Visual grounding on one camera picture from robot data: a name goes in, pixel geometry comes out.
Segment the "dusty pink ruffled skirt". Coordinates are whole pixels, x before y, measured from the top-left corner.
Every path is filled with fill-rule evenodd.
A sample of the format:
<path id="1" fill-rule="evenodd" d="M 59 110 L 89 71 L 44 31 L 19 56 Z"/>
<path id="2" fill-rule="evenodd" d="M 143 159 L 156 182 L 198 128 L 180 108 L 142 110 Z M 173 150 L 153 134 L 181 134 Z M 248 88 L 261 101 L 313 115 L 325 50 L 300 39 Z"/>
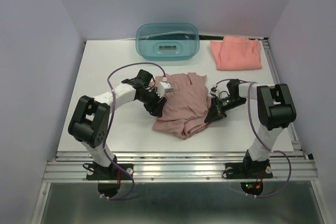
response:
<path id="1" fill-rule="evenodd" d="M 209 126 L 204 122 L 211 105 L 207 76 L 188 72 L 166 77 L 173 91 L 165 94 L 167 102 L 162 116 L 155 121 L 152 129 L 186 140 Z"/>

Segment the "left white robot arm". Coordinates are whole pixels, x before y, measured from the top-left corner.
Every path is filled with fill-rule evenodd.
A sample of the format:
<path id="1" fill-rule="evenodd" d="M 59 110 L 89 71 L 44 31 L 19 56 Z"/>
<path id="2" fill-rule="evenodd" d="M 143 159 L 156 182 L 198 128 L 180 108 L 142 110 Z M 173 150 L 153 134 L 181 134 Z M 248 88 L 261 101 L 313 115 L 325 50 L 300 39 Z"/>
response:
<path id="1" fill-rule="evenodd" d="M 152 79 L 152 74 L 141 69 L 136 77 L 123 80 L 111 91 L 93 98 L 84 95 L 77 102 L 68 133 L 86 148 L 106 179 L 113 178 L 117 172 L 116 157 L 106 143 L 115 110 L 138 100 L 150 115 L 162 117 L 164 95 L 173 91 L 173 86 L 167 77 L 150 86 Z"/>

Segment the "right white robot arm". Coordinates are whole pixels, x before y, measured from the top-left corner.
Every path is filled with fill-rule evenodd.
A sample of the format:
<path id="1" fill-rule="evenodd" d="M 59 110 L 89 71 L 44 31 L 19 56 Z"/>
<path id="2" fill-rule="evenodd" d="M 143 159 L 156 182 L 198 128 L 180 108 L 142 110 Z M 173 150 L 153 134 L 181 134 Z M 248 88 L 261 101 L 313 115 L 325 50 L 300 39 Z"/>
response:
<path id="1" fill-rule="evenodd" d="M 212 123 L 227 117 L 226 112 L 247 105 L 249 124 L 255 136 L 252 146 L 246 151 L 241 163 L 227 163 L 226 170 L 241 169 L 243 174 L 253 177 L 269 169 L 271 153 L 282 155 L 288 163 L 289 157 L 274 144 L 282 131 L 297 117 L 296 108 L 287 84 L 261 85 L 239 79 L 226 79 L 228 95 L 220 97 L 217 87 L 211 88 L 211 106 L 204 120 Z"/>

